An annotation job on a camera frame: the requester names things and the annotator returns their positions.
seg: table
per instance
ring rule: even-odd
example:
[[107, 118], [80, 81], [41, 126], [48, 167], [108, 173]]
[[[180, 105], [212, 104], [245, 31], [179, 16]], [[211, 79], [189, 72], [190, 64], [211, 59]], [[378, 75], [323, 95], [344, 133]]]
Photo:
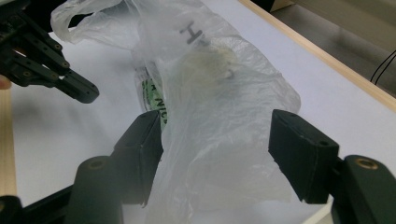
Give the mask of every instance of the table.
[[[204, 2], [282, 72], [301, 95], [299, 115], [339, 143], [341, 157], [349, 154], [372, 157], [396, 173], [393, 98], [280, 21], [262, 13], [248, 0], [241, 2], [260, 16], [236, 1]], [[1, 158], [8, 163], [1, 161], [1, 168], [7, 169], [0, 177], [9, 178], [3, 181], [7, 189], [2, 192], [15, 193], [16, 186], [24, 205], [71, 185], [78, 165], [96, 155], [109, 155], [122, 133], [142, 112], [128, 50], [89, 41], [76, 46], [62, 44], [72, 68], [95, 83], [101, 96], [91, 105], [81, 105], [59, 91], [42, 87], [14, 86], [12, 102], [9, 91], [1, 92], [0, 144], [2, 153], [4, 148], [8, 153]], [[12, 169], [11, 103], [16, 169]], [[205, 214], [196, 223], [221, 223], [216, 219], [219, 216], [228, 217], [228, 223], [237, 223], [241, 217], [248, 217], [250, 223], [290, 223], [291, 220], [298, 223], [318, 209], [319, 206], [299, 204], [293, 198], [291, 203], [260, 203], [233, 214]]]

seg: white tabletop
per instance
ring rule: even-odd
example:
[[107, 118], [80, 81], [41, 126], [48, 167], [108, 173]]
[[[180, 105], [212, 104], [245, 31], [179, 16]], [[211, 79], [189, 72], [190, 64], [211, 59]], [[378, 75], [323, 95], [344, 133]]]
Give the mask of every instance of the white tabletop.
[[[394, 112], [239, 2], [204, 2], [255, 45], [299, 92], [299, 115], [335, 140], [341, 157], [372, 157], [396, 174]], [[57, 90], [14, 85], [17, 188], [24, 205], [73, 184], [78, 165], [93, 156], [109, 155], [142, 113], [128, 50], [90, 41], [61, 44], [72, 69], [96, 84], [101, 95], [83, 105]], [[291, 203], [265, 202], [246, 210], [198, 214], [195, 223], [301, 223], [318, 209], [293, 198]]]

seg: black cable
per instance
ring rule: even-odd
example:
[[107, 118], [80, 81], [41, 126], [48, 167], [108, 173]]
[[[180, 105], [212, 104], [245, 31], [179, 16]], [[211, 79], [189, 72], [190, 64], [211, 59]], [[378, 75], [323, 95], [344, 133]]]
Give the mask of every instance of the black cable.
[[370, 81], [371, 81], [371, 82], [373, 82], [373, 79], [374, 79], [374, 77], [375, 77], [375, 74], [376, 74], [376, 72], [378, 72], [379, 68], [381, 68], [382, 64], [384, 64], [394, 53], [396, 53], [396, 50], [393, 51], [393, 52], [388, 56], [388, 58], [385, 59], [384, 62], [382, 62], [382, 63], [376, 68], [375, 72], [373, 73], [372, 77], [370, 78]]
[[393, 59], [396, 58], [396, 54], [393, 55], [392, 59], [390, 59], [390, 61], [388, 62], [387, 66], [385, 66], [384, 70], [382, 70], [381, 74], [379, 74], [378, 78], [376, 79], [375, 85], [378, 82], [378, 80], [381, 78], [382, 74], [385, 72], [385, 70], [387, 70], [387, 68], [389, 67], [389, 65], [392, 63]]

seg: transparent plastic bag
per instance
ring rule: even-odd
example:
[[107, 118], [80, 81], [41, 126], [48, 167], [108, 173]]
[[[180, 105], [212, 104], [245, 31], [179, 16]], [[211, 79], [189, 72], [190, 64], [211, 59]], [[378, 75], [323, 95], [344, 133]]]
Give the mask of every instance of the transparent plastic bag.
[[268, 137], [273, 109], [298, 112], [298, 93], [200, 1], [125, 3], [139, 18], [134, 67], [149, 75], [143, 79], [168, 116], [146, 223], [190, 223], [197, 211], [287, 200], [290, 185]]

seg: floor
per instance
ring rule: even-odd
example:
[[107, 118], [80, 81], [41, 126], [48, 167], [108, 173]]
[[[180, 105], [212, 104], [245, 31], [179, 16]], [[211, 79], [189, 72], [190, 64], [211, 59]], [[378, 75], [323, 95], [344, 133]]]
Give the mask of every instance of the floor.
[[[368, 80], [391, 54], [303, 7], [291, 5], [271, 14]], [[387, 63], [376, 73], [374, 83]], [[396, 60], [382, 74], [377, 86], [396, 97]]]

